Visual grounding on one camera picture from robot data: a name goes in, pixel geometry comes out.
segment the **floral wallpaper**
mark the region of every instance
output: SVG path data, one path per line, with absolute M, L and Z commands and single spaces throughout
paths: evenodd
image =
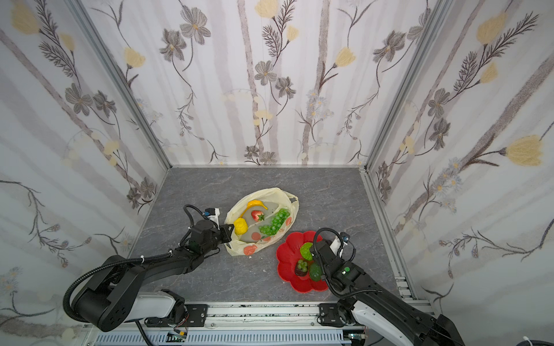
M 71 345 L 65 290 L 129 254 L 166 170 L 63 2 L 0 7 L 0 339 Z
M 466 344 L 554 338 L 553 16 L 455 1 L 370 168 L 414 289 Z
M 431 0 L 84 0 L 174 165 L 362 165 Z

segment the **robotic arm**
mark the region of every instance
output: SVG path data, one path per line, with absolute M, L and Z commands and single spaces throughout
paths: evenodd
M 195 209 L 203 219 L 194 224 L 187 208 Z M 140 287 L 167 276 L 193 271 L 211 256 L 207 256 L 209 252 L 219 250 L 219 244 L 230 242 L 233 231 L 233 225 L 219 226 L 209 219 L 210 209 L 202 213 L 198 208 L 186 205 L 184 210 L 191 227 L 177 248 L 164 255 L 137 259 L 111 256 L 102 266 L 81 276 L 69 287 L 63 299 L 65 313 L 77 321 L 92 323 L 103 332 L 113 330 L 123 322 L 146 317 L 158 321 L 157 326 L 179 323 L 187 313 L 184 299 L 170 292 L 160 293 L 154 304 L 145 306 L 153 300 L 141 300 Z M 317 242 L 322 231 L 333 232 L 336 235 L 334 243 Z M 352 262 L 353 256 L 348 261 L 343 260 L 340 254 L 345 241 L 348 241 L 345 233 L 323 228 L 316 232 L 310 249 L 322 268 L 322 279 L 340 298 L 337 303 L 339 316 L 334 321 L 341 323 L 328 326 L 342 327 L 358 322 L 398 346 L 464 346 L 456 327 L 445 316 L 435 319 L 414 309 L 377 284 Z M 73 291 L 87 278 L 90 280 L 70 304 Z M 325 318 L 321 318 L 321 324 L 326 325 Z

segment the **marble table surface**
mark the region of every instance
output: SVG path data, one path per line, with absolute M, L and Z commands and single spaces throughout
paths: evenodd
M 354 262 L 378 283 L 398 295 L 394 275 L 357 168 L 172 168 L 152 207 L 131 257 L 150 256 L 177 246 L 189 224 L 184 204 L 221 210 L 219 222 L 243 196 L 279 187 L 295 194 L 300 206 L 290 232 L 331 227 L 351 235 Z M 277 247 L 251 256 L 221 252 L 195 271 L 143 286 L 143 291 L 167 288 L 188 301 L 327 301 L 329 290 L 297 293 L 277 274 Z M 349 256 L 345 250 L 344 257 Z

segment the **bunch of grapes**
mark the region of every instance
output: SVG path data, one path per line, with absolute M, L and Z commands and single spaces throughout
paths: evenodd
M 272 217 L 271 224 L 260 227 L 260 232 L 265 235 L 274 235 L 281 228 L 283 223 L 285 223 L 286 218 L 290 216 L 290 211 L 281 208 L 279 211 Z

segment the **red plastic tray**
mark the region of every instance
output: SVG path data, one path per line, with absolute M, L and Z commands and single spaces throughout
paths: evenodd
M 298 293 L 308 293 L 311 290 L 323 292 L 328 288 L 323 280 L 315 282 L 310 279 L 310 275 L 298 276 L 294 274 L 294 268 L 298 260 L 302 259 L 300 247 L 308 241 L 313 242 L 314 235 L 314 231 L 305 233 L 293 232 L 289 234 L 289 236 L 286 237 L 286 241 L 277 248 L 277 259 L 279 260 L 277 273 L 281 279 L 290 282 L 290 285 Z M 320 241 L 323 240 L 323 238 L 318 236 L 317 240 Z

